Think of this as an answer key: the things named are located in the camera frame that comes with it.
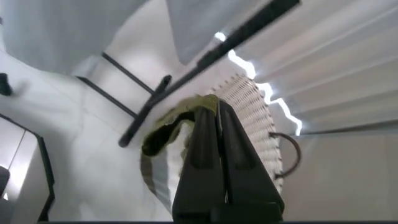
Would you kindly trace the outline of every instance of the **brown handle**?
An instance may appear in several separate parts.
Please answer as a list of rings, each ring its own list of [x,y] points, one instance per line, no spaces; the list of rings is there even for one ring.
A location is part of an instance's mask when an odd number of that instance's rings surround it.
[[[301,156],[300,146],[299,146],[299,144],[297,144],[297,142],[292,137],[290,137],[290,136],[288,136],[287,134],[284,134],[284,133],[269,133],[269,136],[272,137],[272,138],[276,138],[277,136],[285,138],[288,141],[290,141],[293,144],[294,148],[296,149],[297,158],[296,158],[296,161],[294,162],[294,165],[292,166],[292,168],[290,168],[287,171],[282,172],[280,174],[275,174],[275,179],[285,178],[288,175],[292,174],[297,169],[297,167],[299,166],[299,164],[301,162],[301,157],[302,156]]]

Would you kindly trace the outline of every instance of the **basket handle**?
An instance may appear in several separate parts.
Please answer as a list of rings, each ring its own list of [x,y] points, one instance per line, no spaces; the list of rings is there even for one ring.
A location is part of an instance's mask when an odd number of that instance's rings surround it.
[[[290,143],[293,144],[293,146],[296,150],[297,158],[296,158],[296,161],[294,162],[294,165],[285,172],[282,172],[280,174],[275,174],[275,179],[285,178],[288,175],[292,174],[299,167],[299,164],[300,164],[301,158],[302,158],[300,146],[292,137],[290,137],[289,135],[284,134],[284,133],[269,133],[269,136],[272,138],[276,138],[277,136],[280,136],[280,137],[290,141]]]

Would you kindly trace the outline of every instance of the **green cloth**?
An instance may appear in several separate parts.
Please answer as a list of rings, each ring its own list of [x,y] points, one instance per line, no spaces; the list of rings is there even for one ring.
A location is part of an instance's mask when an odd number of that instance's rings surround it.
[[[183,123],[195,125],[195,113],[204,107],[217,114],[218,97],[216,95],[194,96],[180,101],[176,107],[159,118],[153,129],[144,138],[142,153],[153,157],[168,144],[175,141]]]

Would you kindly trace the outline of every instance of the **gray fabric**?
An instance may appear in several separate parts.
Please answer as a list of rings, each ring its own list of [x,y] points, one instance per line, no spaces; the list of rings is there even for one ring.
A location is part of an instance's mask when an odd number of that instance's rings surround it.
[[[0,0],[6,51],[40,70],[73,75],[83,61],[110,44],[123,22],[146,1]],[[180,61],[191,61],[215,32],[253,1],[167,0]]]

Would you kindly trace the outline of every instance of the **floor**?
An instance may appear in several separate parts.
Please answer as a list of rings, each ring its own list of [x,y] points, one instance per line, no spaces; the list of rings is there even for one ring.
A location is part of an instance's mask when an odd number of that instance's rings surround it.
[[[135,16],[145,17],[148,10],[164,7],[159,4],[165,2],[151,1]],[[144,42],[138,49],[134,48],[129,42],[129,32],[139,24],[136,18],[131,18],[106,49],[153,89],[164,75],[173,75],[175,81],[192,66],[183,66],[177,60],[170,24],[164,19],[167,16],[167,11],[159,11],[154,21],[160,28],[153,30],[164,36],[163,42],[151,38],[157,33],[150,32],[148,38],[140,39]],[[223,60],[195,83],[161,102],[130,145],[120,148],[118,139],[133,121],[128,114],[75,77],[38,71],[10,57],[2,41],[0,43],[0,72],[9,75],[15,92],[12,97],[0,97],[0,113],[45,139],[55,176],[56,200],[50,219],[171,220],[171,214],[142,179],[139,167],[142,136],[154,119],[175,102],[189,95],[206,93],[222,79],[220,68],[224,71],[234,68]],[[145,90],[103,59],[89,79],[136,113],[149,97]]]

